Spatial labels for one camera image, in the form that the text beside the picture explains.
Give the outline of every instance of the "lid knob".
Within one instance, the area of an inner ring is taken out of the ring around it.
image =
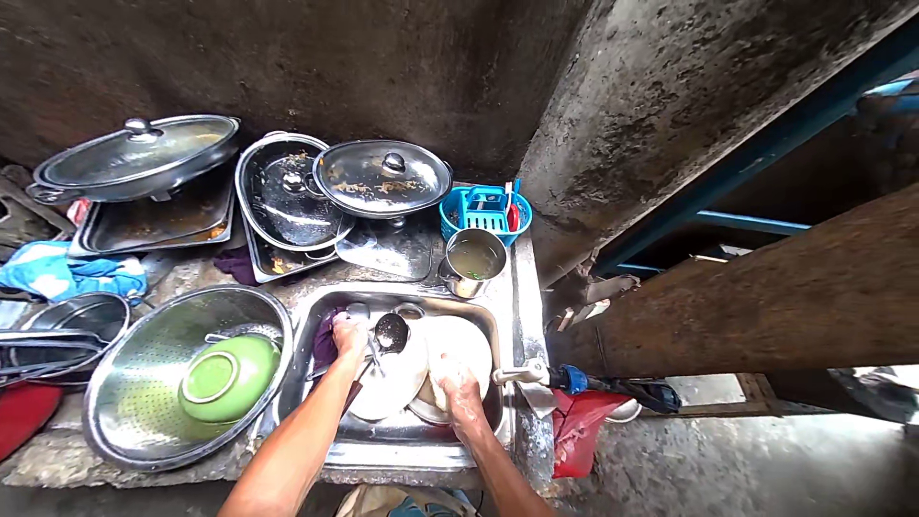
[[[163,130],[154,128],[144,119],[127,119],[124,121],[124,129],[130,131],[128,140],[132,142],[149,143],[163,135]]]
[[[299,194],[306,190],[303,176],[297,172],[287,171],[281,178],[281,187],[291,194]]]
[[[383,166],[393,172],[405,172],[405,158],[398,153],[387,153],[383,157]]]

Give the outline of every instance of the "concrete floor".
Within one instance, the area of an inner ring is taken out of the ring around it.
[[[585,516],[915,515],[917,451],[902,426],[849,415],[639,419],[605,426],[594,472],[557,481],[553,504]],[[19,517],[199,517],[214,515],[231,487],[0,488],[0,508]],[[347,490],[317,486],[301,515],[333,515]]]

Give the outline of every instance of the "person's right hand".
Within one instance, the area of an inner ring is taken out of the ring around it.
[[[447,394],[447,406],[453,430],[457,437],[469,446],[470,438],[486,430],[488,422],[482,408],[479,382],[475,380],[469,366],[458,362],[448,354],[440,356],[430,364],[431,381],[437,383]]]

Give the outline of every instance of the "metal cup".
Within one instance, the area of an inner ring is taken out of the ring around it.
[[[457,271],[453,264],[450,263],[450,251],[456,246],[457,242],[472,242],[476,247],[480,247],[482,253],[492,253],[498,257],[501,263],[500,268],[496,268],[494,274],[488,278],[475,279],[469,276],[467,271]],[[440,261],[440,267],[437,268],[437,276],[444,281],[447,289],[460,298],[475,298],[481,296],[488,282],[498,276],[507,265],[507,250],[505,244],[491,232],[481,228],[466,228],[453,234],[447,241],[447,255]]]

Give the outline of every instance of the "purple towel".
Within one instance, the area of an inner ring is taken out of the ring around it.
[[[224,273],[229,273],[233,279],[242,285],[258,287],[255,273],[252,271],[252,260],[249,258],[249,247],[235,247],[224,249],[214,257],[214,267]]]
[[[345,308],[336,307],[329,311],[323,317],[323,320],[319,322],[316,335],[312,338],[312,367],[316,370],[332,364],[338,359],[338,348],[332,338],[332,318],[340,312],[345,312]]]

